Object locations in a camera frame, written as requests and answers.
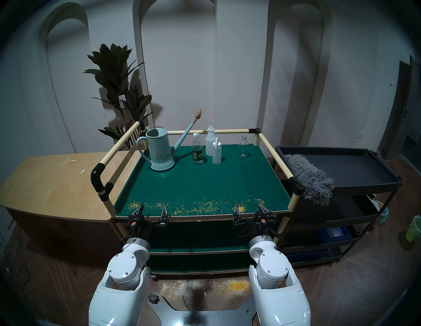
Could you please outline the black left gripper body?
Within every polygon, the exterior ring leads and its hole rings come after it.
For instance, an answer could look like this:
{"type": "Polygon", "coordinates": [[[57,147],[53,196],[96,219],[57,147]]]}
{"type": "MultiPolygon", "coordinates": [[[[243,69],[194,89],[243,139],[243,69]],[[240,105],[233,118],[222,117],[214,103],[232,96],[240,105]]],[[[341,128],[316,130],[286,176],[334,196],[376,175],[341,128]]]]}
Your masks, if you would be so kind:
{"type": "Polygon", "coordinates": [[[158,222],[150,222],[145,218],[137,218],[136,215],[130,214],[127,218],[128,238],[140,238],[146,242],[153,242],[154,237],[160,230],[160,220],[158,222]]]}

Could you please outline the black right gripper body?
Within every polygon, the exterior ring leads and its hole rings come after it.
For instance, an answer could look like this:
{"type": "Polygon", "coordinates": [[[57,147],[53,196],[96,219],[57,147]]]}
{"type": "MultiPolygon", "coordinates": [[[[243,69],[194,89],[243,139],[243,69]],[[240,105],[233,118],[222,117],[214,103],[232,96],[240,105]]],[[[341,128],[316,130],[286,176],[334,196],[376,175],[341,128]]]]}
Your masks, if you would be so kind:
{"type": "Polygon", "coordinates": [[[237,239],[269,236],[269,229],[275,228],[275,220],[267,218],[234,218],[234,232],[237,239]]]}

